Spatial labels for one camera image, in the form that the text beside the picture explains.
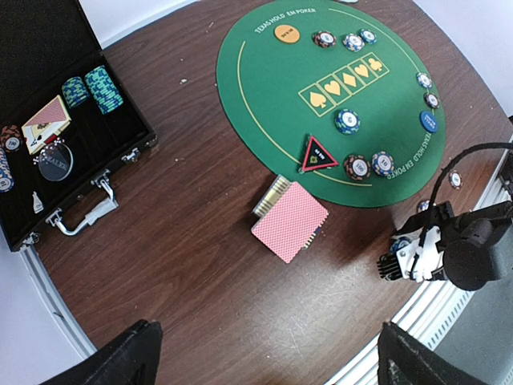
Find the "blue tan chip stack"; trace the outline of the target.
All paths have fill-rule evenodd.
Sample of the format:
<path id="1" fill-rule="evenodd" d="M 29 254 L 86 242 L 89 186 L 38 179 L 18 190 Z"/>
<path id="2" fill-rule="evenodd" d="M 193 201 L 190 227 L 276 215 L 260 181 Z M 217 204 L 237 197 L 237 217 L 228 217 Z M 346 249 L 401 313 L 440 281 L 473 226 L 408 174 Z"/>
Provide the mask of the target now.
<path id="1" fill-rule="evenodd" d="M 417 212 L 421 213 L 423 211 L 426 211 L 429 208 L 429 205 L 430 205 L 429 200 L 420 201 L 417 205 Z"/>

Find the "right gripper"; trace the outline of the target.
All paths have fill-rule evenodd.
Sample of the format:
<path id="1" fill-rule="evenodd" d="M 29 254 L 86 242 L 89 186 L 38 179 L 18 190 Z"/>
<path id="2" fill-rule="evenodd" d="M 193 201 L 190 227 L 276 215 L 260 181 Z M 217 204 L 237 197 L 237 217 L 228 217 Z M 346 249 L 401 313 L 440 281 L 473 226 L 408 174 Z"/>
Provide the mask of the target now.
<path id="1" fill-rule="evenodd" d="M 380 278 L 449 281 L 476 291 L 512 275 L 512 202 L 454 215 L 450 202 L 410 217 L 396 232 L 412 242 L 377 261 Z"/>

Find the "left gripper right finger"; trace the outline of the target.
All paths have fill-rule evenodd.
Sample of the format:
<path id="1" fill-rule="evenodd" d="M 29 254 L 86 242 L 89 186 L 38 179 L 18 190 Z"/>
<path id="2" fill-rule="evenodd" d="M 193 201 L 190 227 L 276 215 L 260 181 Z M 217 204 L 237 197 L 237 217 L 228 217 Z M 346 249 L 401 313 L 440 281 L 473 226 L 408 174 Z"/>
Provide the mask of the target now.
<path id="1" fill-rule="evenodd" d="M 378 384 L 484 384 L 449 364 L 396 323 L 378 336 Z"/>

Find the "red playing card deck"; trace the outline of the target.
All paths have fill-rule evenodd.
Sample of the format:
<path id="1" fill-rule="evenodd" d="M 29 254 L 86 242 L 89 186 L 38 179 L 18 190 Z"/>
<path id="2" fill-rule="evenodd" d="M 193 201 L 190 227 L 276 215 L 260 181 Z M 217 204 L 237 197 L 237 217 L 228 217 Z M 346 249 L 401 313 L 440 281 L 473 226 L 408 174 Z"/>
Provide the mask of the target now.
<path id="1" fill-rule="evenodd" d="M 309 247 L 329 215 L 305 188 L 296 181 L 252 227 L 252 235 L 283 262 L 290 263 Z"/>

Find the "green blue chip stack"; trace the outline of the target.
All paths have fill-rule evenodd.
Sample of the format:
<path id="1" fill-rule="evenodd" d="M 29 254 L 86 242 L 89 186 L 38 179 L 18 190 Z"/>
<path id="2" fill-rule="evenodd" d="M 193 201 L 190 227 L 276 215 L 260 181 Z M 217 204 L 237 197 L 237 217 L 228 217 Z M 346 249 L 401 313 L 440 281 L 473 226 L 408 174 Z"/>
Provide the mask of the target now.
<path id="1" fill-rule="evenodd" d="M 407 247 L 412 240 L 409 237 L 400 237 L 393 241 L 390 252 L 391 253 L 397 253 L 400 249 Z"/>

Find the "orange round blind button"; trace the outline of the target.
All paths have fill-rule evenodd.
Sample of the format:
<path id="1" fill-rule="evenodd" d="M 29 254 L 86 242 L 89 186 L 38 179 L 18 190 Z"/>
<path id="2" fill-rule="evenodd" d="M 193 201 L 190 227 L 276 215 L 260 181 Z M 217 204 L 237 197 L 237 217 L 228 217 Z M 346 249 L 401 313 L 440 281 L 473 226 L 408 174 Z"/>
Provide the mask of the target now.
<path id="1" fill-rule="evenodd" d="M 299 30 L 296 27 L 287 24 L 277 26 L 274 29 L 274 35 L 280 42 L 286 44 L 297 43 L 301 38 Z"/>

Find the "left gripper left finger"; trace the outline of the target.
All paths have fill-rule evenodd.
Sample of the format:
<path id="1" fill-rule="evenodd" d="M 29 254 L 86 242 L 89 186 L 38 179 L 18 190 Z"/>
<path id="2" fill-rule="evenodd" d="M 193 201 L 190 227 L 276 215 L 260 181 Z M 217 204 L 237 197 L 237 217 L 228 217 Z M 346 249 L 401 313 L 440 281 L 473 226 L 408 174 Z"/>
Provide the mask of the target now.
<path id="1" fill-rule="evenodd" d="M 46 384 L 154 384 L 163 330 L 159 322 L 139 320 L 83 362 Z"/>

